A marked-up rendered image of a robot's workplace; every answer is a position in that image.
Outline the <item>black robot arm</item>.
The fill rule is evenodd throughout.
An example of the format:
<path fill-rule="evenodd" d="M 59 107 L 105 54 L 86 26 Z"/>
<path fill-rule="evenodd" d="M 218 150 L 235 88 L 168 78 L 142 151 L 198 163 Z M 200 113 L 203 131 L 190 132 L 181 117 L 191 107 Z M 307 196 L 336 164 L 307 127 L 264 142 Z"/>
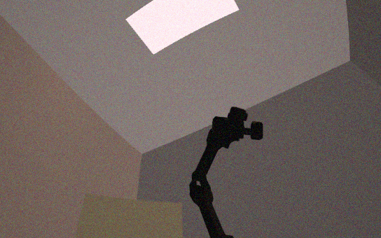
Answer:
<path fill-rule="evenodd" d="M 236 119 L 236 122 L 243 123 L 247 121 L 247 111 L 232 106 L 228 119 Z M 226 136 L 214 136 L 212 128 L 207 137 L 207 147 L 202 155 L 202 158 L 197 166 L 197 169 L 192 173 L 192 181 L 190 182 L 190 197 L 196 205 L 199 206 L 206 228 L 210 238 L 234 238 L 233 236 L 226 235 L 223 231 L 222 225 L 213 208 L 213 196 L 211 187 L 207 181 L 207 173 L 212 165 L 212 162 L 222 147 L 229 147 L 233 141 L 227 140 Z M 197 181 L 200 185 L 197 185 Z"/>

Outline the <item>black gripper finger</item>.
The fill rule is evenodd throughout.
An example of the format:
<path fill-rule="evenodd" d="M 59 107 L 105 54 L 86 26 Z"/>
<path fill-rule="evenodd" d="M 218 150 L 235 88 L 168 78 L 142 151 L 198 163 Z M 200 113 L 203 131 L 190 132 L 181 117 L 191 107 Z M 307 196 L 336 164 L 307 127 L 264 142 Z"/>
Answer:
<path fill-rule="evenodd" d="M 252 121 L 252 137 L 260 137 L 260 122 Z"/>
<path fill-rule="evenodd" d="M 219 118 L 219 134 L 228 135 L 233 126 L 236 123 L 236 119 L 228 119 L 225 117 Z"/>

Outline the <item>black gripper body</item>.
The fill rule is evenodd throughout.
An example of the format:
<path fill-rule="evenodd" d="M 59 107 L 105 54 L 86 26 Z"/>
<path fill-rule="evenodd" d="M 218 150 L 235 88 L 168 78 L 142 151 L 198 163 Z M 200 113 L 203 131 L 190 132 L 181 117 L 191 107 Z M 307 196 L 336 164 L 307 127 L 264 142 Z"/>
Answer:
<path fill-rule="evenodd" d="M 219 134 L 219 118 L 216 116 L 212 121 L 212 134 L 214 136 L 223 137 L 224 135 Z M 244 123 L 242 122 L 236 122 L 231 131 L 228 133 L 228 135 L 225 135 L 227 140 L 230 141 L 239 141 L 240 139 L 244 138 L 245 135 L 251 135 L 251 139 L 261 140 L 263 138 L 263 124 L 260 122 L 260 137 L 255 138 L 252 137 L 252 124 L 251 128 L 244 127 Z"/>

